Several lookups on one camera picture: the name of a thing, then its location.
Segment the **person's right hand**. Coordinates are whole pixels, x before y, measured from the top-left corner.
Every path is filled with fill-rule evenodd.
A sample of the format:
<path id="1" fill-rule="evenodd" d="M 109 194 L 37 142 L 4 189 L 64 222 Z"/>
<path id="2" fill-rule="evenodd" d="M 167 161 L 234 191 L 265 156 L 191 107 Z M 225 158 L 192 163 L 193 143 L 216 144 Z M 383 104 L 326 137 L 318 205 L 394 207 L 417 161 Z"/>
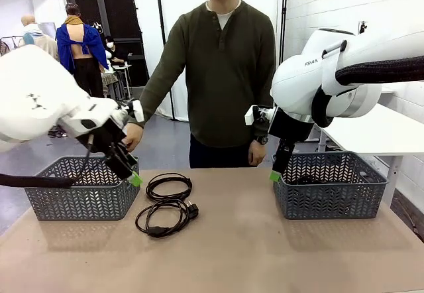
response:
<path id="1" fill-rule="evenodd" d="M 129 152 L 132 152 L 139 142 L 141 141 L 143 135 L 143 128 L 134 123 L 128 123 L 126 126 L 127 134 L 122 142 L 127 147 Z"/>

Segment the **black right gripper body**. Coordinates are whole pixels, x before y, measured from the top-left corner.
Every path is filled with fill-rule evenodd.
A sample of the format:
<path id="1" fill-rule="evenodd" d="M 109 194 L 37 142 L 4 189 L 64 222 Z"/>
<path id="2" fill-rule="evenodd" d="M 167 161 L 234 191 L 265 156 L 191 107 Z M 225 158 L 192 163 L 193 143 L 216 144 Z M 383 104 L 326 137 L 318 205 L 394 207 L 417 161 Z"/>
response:
<path id="1" fill-rule="evenodd" d="M 281 108 L 277 108 L 270 122 L 268 134 L 289 143 L 299 143 L 308 138 L 312 128 L 313 123 L 294 119 Z"/>

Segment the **person's left hand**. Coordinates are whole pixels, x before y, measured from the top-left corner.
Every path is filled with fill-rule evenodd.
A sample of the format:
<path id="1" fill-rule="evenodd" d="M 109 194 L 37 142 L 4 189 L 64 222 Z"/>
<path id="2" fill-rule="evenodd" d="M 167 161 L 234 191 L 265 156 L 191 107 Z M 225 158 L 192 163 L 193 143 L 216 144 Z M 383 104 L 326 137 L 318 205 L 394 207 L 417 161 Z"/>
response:
<path id="1" fill-rule="evenodd" d="M 248 162 L 250 166 L 258 166 L 266 156 L 266 146 L 253 140 L 248 150 Z"/>

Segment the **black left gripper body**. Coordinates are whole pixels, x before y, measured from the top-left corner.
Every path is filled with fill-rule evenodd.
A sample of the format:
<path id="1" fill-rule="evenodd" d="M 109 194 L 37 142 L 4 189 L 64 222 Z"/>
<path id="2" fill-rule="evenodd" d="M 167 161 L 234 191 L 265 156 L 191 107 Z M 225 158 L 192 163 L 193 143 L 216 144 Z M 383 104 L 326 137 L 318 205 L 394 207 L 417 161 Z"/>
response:
<path id="1" fill-rule="evenodd" d="M 89 152 L 102 152 L 105 156 L 125 160 L 128 152 L 122 142 L 124 137 L 123 129 L 113 120 L 107 120 L 102 126 L 88 132 L 86 147 Z"/>

